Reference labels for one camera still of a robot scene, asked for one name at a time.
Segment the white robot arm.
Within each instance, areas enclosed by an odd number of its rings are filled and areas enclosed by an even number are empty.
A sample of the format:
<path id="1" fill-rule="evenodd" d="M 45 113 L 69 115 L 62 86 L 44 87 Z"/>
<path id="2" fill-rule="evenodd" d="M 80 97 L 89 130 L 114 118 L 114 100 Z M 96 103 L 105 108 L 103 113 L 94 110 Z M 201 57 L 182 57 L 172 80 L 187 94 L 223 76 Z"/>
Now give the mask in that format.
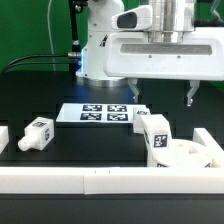
<path id="1" fill-rule="evenodd" d="M 140 0 L 126 11 L 122 0 L 88 0 L 88 40 L 78 76 L 92 85 L 123 79 L 190 82 L 187 102 L 202 80 L 224 81 L 224 21 L 195 19 L 197 0 Z"/>

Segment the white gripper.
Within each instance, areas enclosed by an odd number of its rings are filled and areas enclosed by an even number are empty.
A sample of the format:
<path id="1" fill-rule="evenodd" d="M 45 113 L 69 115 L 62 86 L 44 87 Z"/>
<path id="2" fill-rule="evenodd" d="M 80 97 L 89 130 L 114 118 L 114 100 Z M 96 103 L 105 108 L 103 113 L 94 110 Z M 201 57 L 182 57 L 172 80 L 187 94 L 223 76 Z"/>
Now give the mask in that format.
<path id="1" fill-rule="evenodd" d="M 196 27 L 192 4 L 145 4 L 111 18 L 103 68 L 128 77 L 139 101 L 138 80 L 190 80 L 187 106 L 200 80 L 224 80 L 224 27 Z"/>

